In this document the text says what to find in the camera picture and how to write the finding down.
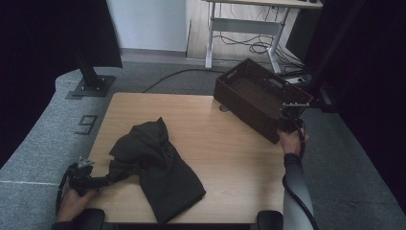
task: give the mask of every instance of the white desk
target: white desk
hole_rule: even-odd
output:
[[[323,4],[320,0],[316,3],[302,2],[299,0],[205,0],[212,2],[212,14],[209,25],[209,43],[206,50],[206,68],[212,68],[213,60],[213,31],[233,32],[233,33],[246,33],[246,34],[259,34],[259,35],[274,35],[271,49],[268,50],[268,56],[271,60],[272,67],[276,74],[281,72],[278,64],[278,57],[276,56],[276,49],[281,39],[284,24],[290,8],[299,9],[320,9]],[[215,3],[232,3],[232,4],[245,4],[245,5],[262,5],[284,7],[285,11],[283,17],[279,22],[264,22],[253,20],[240,20],[231,18],[221,18],[214,16]]]

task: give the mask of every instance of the metal frame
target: metal frame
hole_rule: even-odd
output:
[[[259,34],[259,35],[273,35],[271,49],[268,50],[268,56],[271,60],[274,72],[279,74],[281,72],[279,59],[276,56],[276,50],[279,45],[283,28],[286,22],[286,18],[289,14],[289,8],[285,8],[282,20],[279,22],[264,22],[264,21],[251,21],[251,20],[239,20],[229,18],[215,18],[215,2],[212,3],[212,14],[209,24],[209,43],[206,50],[206,68],[212,68],[213,62],[213,31],[221,32],[233,32],[244,34]]]

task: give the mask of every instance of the black sleeve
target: black sleeve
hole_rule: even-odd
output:
[[[284,156],[285,180],[287,186],[305,204],[311,214],[313,206],[310,194],[305,183],[302,160],[299,155],[288,153]],[[313,229],[309,219],[301,206],[294,200],[290,193],[285,190],[283,198],[283,229],[284,230],[311,230]]]
[[[71,221],[56,222],[52,225],[52,230],[71,230],[71,229],[72,229]]]

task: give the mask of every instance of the black monitor stand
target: black monitor stand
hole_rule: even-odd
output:
[[[82,52],[76,52],[75,59],[83,78],[76,89],[69,92],[66,99],[80,100],[82,97],[104,98],[110,86],[113,84],[115,77],[97,75],[93,66],[87,63]]]

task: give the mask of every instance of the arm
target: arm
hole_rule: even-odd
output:
[[[281,146],[285,153],[283,158],[285,182],[293,193],[305,204],[310,213],[313,214],[310,194],[305,184],[302,160],[299,157],[301,151],[299,135],[297,132],[285,133],[281,131],[278,131],[278,134],[280,135]],[[296,229],[310,230],[313,229],[313,227],[301,206],[293,199],[292,195],[285,190],[283,198],[283,230]]]
[[[69,185],[66,186],[67,188],[56,216],[56,223],[53,224],[52,230],[72,229],[72,220],[86,208],[89,201],[97,192],[96,190],[90,190],[84,196],[79,196]]]

